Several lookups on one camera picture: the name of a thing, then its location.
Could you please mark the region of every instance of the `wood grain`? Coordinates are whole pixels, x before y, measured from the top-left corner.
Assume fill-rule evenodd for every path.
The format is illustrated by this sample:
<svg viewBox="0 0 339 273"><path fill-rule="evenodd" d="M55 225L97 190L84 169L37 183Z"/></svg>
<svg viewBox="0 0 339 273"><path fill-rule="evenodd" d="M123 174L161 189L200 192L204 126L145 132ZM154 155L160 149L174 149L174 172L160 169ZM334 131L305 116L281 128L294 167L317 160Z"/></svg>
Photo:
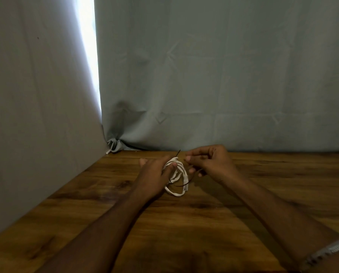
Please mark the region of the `wood grain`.
<svg viewBox="0 0 339 273"><path fill-rule="evenodd" d="M166 153L101 158L0 234L0 272L34 272L129 190L138 158ZM244 174L339 232L339 154L231 156ZM210 178L194 177L185 196L163 194L141 213L113 272L286 270L289 258L260 222Z"/></svg>

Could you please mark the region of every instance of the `hand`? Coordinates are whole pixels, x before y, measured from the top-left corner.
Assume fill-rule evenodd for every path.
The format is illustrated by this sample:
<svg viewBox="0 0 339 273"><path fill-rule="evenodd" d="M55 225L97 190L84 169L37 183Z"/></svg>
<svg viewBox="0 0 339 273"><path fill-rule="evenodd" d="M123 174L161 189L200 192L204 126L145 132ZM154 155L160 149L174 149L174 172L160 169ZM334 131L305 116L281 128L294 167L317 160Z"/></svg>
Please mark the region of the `hand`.
<svg viewBox="0 0 339 273"><path fill-rule="evenodd" d="M164 165L171 159L170 155L158 159L139 159L141 170L132 189L140 191L147 200L155 197L167 185L170 176L177 167L177 163L173 162L162 172Z"/></svg>
<svg viewBox="0 0 339 273"><path fill-rule="evenodd" d="M187 151L185 161L193 165L189 173L200 170L199 177L208 174L218 183L240 176L226 148L220 144Z"/></svg>

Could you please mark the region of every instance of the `forearm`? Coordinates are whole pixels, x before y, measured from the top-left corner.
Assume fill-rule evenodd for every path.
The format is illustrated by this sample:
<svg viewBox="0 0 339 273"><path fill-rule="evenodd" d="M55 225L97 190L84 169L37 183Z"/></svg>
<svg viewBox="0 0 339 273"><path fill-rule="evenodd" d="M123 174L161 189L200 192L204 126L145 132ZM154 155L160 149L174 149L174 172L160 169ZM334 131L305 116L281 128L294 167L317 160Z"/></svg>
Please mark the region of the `forearm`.
<svg viewBox="0 0 339 273"><path fill-rule="evenodd" d="M140 191L128 192L37 272L108 272L128 227L146 201Z"/></svg>
<svg viewBox="0 0 339 273"><path fill-rule="evenodd" d="M249 207L298 264L339 239L339 233L245 177L228 179L224 186Z"/></svg>

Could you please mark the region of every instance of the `white curtain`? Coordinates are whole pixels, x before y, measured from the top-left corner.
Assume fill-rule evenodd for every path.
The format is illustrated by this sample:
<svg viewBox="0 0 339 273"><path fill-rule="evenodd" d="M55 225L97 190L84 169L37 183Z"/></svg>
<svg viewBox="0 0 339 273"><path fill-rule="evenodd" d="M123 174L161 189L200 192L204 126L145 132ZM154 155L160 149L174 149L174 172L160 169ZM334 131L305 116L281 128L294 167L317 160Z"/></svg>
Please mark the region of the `white curtain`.
<svg viewBox="0 0 339 273"><path fill-rule="evenodd" d="M107 149L75 0L0 0L0 231Z"/></svg>
<svg viewBox="0 0 339 273"><path fill-rule="evenodd" d="M339 0L95 0L114 150L339 151Z"/></svg>

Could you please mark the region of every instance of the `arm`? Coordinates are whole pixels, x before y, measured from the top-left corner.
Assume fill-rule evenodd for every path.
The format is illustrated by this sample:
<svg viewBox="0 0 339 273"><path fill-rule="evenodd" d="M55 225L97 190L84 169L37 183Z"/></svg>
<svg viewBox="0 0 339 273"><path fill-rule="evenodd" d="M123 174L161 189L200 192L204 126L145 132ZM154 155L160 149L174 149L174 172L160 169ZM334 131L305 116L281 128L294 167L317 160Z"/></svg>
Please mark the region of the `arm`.
<svg viewBox="0 0 339 273"><path fill-rule="evenodd" d="M199 177L209 174L226 190L234 193L300 265L309 255L339 239L331 230L272 192L242 176L223 146L200 147L186 153L186 161ZM339 252L320 262L309 272L338 272Z"/></svg>
<svg viewBox="0 0 339 273"><path fill-rule="evenodd" d="M45 272L108 272L124 236L140 209L161 192L177 164L162 173L171 156L147 161L140 159L141 171L131 190L110 210L83 230L37 273Z"/></svg>

